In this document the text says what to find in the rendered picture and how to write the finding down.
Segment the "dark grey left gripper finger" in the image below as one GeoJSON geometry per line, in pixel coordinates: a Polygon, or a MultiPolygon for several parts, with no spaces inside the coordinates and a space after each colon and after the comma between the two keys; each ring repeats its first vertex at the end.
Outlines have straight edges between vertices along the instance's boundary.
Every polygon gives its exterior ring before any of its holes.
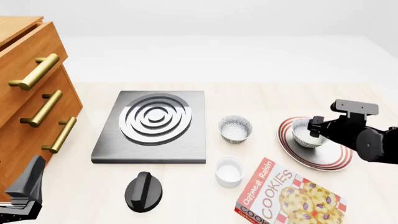
{"type": "Polygon", "coordinates": [[[11,203],[35,201],[42,203],[42,177],[46,161],[36,155],[30,160],[23,173],[9,186],[5,193],[11,196],[11,203]]]}

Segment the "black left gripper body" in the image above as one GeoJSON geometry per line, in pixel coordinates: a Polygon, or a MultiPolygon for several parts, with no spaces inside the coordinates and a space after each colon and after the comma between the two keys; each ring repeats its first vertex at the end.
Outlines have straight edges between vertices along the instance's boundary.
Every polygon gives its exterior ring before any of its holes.
{"type": "Polygon", "coordinates": [[[23,200],[22,205],[0,202],[0,221],[35,220],[42,205],[36,201],[23,200]]]}

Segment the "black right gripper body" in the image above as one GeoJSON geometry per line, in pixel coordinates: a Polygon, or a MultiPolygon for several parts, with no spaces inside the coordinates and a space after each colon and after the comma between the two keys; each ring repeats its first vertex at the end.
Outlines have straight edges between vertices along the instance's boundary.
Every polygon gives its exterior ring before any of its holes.
{"type": "Polygon", "coordinates": [[[307,130],[317,132],[319,137],[319,135],[324,132],[330,123],[330,121],[324,121],[324,119],[325,118],[322,116],[314,116],[309,120],[307,130]]]}

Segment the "patterned black-white bowl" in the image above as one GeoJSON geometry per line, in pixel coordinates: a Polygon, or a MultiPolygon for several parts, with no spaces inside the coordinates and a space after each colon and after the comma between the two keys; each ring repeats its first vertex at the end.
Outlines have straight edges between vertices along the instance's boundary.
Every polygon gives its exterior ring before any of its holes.
{"type": "Polygon", "coordinates": [[[232,144],[244,142],[252,133],[252,124],[244,117],[229,115],[218,123],[221,137],[232,144]]]}
{"type": "Polygon", "coordinates": [[[327,138],[323,136],[313,138],[310,135],[310,131],[307,129],[309,121],[310,118],[300,118],[292,123],[292,135],[294,140],[302,147],[309,149],[315,149],[316,147],[325,145],[328,142],[327,138]]]}

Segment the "plate with red rings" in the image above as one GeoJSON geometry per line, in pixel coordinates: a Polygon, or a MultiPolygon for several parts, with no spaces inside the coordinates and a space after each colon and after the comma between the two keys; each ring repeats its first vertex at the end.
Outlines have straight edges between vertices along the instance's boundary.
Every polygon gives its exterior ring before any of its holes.
{"type": "Polygon", "coordinates": [[[354,160],[354,152],[342,145],[328,142],[310,149],[301,146],[293,137],[293,122],[299,117],[290,117],[281,122],[277,130],[277,139],[282,149],[298,163],[319,171],[336,172],[348,168],[354,160]]]}

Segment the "flat plate on black stalk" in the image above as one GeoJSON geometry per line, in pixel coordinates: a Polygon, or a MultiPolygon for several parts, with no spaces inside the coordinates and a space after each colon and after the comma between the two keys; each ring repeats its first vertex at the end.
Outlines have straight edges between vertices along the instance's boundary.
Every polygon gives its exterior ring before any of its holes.
{"type": "Polygon", "coordinates": [[[367,121],[367,117],[379,114],[379,106],[377,104],[337,99],[330,106],[335,112],[345,113],[348,119],[353,121],[367,121]]]}

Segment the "flat black stove plate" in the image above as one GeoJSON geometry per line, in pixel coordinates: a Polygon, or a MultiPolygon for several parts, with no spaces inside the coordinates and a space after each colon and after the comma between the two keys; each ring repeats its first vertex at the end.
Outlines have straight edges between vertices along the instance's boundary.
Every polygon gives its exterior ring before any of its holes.
{"type": "Polygon", "coordinates": [[[204,164],[203,91],[120,91],[94,164],[204,164]]]}

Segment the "oatmeal raisin cookies box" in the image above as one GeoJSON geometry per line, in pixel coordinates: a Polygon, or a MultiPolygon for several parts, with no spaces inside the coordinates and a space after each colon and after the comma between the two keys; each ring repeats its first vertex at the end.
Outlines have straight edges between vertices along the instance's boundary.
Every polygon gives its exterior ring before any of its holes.
{"type": "Polygon", "coordinates": [[[347,201],[263,158],[234,211],[252,224],[343,224],[347,201]]]}

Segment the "small white ramekin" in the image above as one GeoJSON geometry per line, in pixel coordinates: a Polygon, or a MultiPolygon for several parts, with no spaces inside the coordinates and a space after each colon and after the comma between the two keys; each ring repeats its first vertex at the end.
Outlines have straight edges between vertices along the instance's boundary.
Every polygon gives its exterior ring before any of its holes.
{"type": "Polygon", "coordinates": [[[237,187],[244,177],[244,165],[234,156],[223,156],[215,165],[215,177],[224,188],[237,187]]]}

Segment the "round black stove knob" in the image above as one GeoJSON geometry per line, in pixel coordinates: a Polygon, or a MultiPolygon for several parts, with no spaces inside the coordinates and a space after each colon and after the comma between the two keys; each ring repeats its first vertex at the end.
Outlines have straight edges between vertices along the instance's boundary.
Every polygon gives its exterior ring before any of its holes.
{"type": "Polygon", "coordinates": [[[160,181],[151,173],[142,171],[128,184],[124,198],[133,212],[144,213],[158,206],[162,194],[160,181]]]}

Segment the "wooden drawer, slightly open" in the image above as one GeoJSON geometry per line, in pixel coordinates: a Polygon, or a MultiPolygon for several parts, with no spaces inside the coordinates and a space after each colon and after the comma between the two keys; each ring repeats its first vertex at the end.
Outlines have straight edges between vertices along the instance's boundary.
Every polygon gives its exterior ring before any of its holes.
{"type": "Polygon", "coordinates": [[[44,84],[68,55],[53,22],[35,29],[0,52],[0,127],[44,84]],[[29,91],[10,86],[9,80],[23,80],[38,67],[37,58],[56,54],[59,61],[29,91]]]}

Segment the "wooden cabinet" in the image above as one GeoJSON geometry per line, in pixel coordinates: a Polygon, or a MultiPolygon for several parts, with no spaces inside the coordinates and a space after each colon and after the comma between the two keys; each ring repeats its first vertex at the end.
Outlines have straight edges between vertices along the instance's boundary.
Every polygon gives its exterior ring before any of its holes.
{"type": "Polygon", "coordinates": [[[24,37],[27,33],[35,29],[37,24],[41,23],[45,22],[40,16],[0,16],[0,52],[24,37]]]}

